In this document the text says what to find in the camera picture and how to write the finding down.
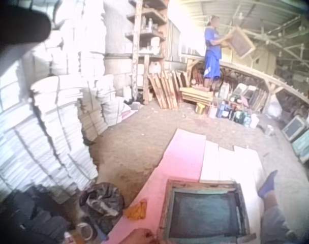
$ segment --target blue shorts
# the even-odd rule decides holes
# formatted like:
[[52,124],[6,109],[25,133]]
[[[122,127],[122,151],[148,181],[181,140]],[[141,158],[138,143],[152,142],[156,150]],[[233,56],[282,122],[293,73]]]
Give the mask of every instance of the blue shorts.
[[204,78],[216,78],[220,77],[220,63],[219,59],[215,56],[206,56],[205,57],[205,70]]

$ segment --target white board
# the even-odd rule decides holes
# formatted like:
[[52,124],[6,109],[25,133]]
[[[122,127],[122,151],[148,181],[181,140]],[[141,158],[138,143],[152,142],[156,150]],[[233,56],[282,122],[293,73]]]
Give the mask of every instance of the white board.
[[264,183],[265,175],[257,152],[237,146],[230,151],[206,141],[200,182],[209,180],[232,180],[241,185],[250,232],[257,235],[250,243],[259,244],[264,205],[257,190]]

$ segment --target yellow cloth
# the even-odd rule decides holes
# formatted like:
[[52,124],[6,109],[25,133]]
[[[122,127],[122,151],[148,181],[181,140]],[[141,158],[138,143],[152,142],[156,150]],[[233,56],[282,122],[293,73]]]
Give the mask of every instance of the yellow cloth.
[[141,200],[138,204],[123,210],[123,214],[129,220],[143,220],[146,217],[147,201]]

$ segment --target screen printing frame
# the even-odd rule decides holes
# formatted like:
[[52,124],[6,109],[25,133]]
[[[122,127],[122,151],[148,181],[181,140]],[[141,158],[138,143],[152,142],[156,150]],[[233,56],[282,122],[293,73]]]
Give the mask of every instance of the screen printing frame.
[[[239,214],[240,214],[240,237],[251,236],[255,239],[256,235],[250,235],[250,227],[248,221],[248,214],[245,206],[245,201],[241,191],[240,184],[234,181],[208,181],[206,183],[189,182],[180,180],[168,180],[166,185],[166,194],[160,219],[158,236],[161,239],[168,239],[172,221],[173,206],[175,200],[175,192],[192,193],[192,194],[216,194],[236,192],[239,200]],[[205,238],[179,238],[181,242],[192,243],[193,241],[205,240]]]

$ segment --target shelving unit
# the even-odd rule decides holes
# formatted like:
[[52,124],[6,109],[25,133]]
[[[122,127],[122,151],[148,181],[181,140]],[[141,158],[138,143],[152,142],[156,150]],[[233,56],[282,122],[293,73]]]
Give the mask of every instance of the shelving unit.
[[[136,6],[135,0],[129,0],[129,3],[133,5],[134,7]],[[148,8],[153,8],[153,9],[158,9],[158,10],[163,10],[168,7],[168,5],[163,0],[144,0],[143,5],[147,6]]]
[[[163,25],[167,24],[167,18],[162,16],[157,10],[155,9],[143,9],[141,16],[146,17],[146,19],[152,19],[154,24]],[[127,19],[134,23],[135,21],[135,14],[129,14],[127,16]]]
[[[143,91],[144,104],[149,102],[150,85],[148,80],[148,70],[150,62],[159,62],[162,71],[164,70],[164,60],[166,57],[166,33],[167,33],[167,8],[169,0],[129,0],[129,3],[136,8],[136,12],[127,15],[127,19],[134,23],[134,31],[126,33],[126,38],[133,41],[132,53],[132,93],[136,99],[138,90]],[[141,29],[141,19],[146,18],[146,22],[152,19],[154,25],[158,25],[158,29]],[[146,46],[152,38],[159,37],[161,44],[161,53],[158,55],[139,53],[140,46]],[[137,67],[139,61],[144,63],[143,87],[137,86]]]

